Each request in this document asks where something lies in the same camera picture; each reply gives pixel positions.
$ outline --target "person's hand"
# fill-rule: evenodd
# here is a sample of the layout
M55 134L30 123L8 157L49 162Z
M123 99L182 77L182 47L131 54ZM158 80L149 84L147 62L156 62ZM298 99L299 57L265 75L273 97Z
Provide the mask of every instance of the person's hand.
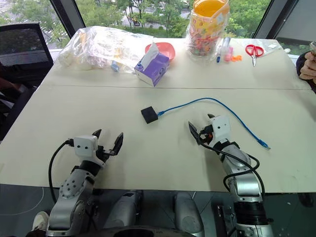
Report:
M313 80L316 84L316 62L314 61L316 57L313 56L311 52L308 52L305 54L305 58L306 61L301 68L300 78L304 80Z

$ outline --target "table surface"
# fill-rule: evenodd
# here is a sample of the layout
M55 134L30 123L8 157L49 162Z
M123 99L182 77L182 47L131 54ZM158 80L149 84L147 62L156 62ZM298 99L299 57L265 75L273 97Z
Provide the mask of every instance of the table surface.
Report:
M270 61L283 54L282 50L272 53ZM97 188L224 191L225 173L217 155L199 147L187 125L191 121L202 128L208 124L207 113L212 113L228 115L232 141L260 160L258 171L267 192L316 192L316 96L305 82L294 74L274 72L279 75L275 80L282 81L276 88L271 80L260 83L262 74L229 79L235 87L230 84L223 89L209 88L212 80L204 78L195 88L197 78L183 75L182 80L176 78L173 86L164 88L170 74L182 73L181 60L166 73L159 88L147 87L133 77L128 81L132 75L54 67L0 145L0 182L48 186L48 164L56 148L67 138L101 128L100 145L111 148L120 132L124 132L124 142L120 154L110 158L99 173ZM287 72L294 70L290 59L280 64ZM263 66L258 61L255 70ZM253 70L251 60L248 70ZM225 78L217 77L213 82L219 85L220 79ZM257 87L241 89L246 80ZM146 124L140 113L148 106L158 112L207 96L232 108L271 150L263 149L226 109L213 102L166 113L151 124ZM65 147L54 162L53 185L59 186L78 164L73 148Z

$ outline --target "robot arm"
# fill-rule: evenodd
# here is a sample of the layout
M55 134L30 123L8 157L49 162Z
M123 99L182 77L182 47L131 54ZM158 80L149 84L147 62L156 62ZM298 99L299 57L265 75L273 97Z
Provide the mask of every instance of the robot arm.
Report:
M99 170L110 156L116 156L123 143L123 133L111 150L98 146L101 130L92 135L76 137L70 142L81 164L75 166L72 173L61 185L59 197L49 216L46 236L74 236L80 234L87 201L90 198L94 180Z
M229 141L231 130L227 116L208 116L211 124L200 133L190 122L189 129L199 145L210 148L219 155L223 168L228 174L229 191L234 199L237 218L237 236L273 237L258 180L254 172L249 172L251 165L249 155L241 151L237 143Z

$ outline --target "scissors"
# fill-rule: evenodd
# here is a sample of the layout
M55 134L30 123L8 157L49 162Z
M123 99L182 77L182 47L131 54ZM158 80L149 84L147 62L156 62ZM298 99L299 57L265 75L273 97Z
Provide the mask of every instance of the scissors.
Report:
M246 46L246 53L252 57L252 65L256 66L256 58L263 55L264 51L262 47L249 44Z

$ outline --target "pen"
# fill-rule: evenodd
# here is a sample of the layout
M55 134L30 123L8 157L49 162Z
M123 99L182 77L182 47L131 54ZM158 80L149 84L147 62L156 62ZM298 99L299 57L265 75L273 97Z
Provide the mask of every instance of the pen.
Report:
M217 58L216 58L216 62L219 63L219 61L221 61L221 46L219 46L218 48Z

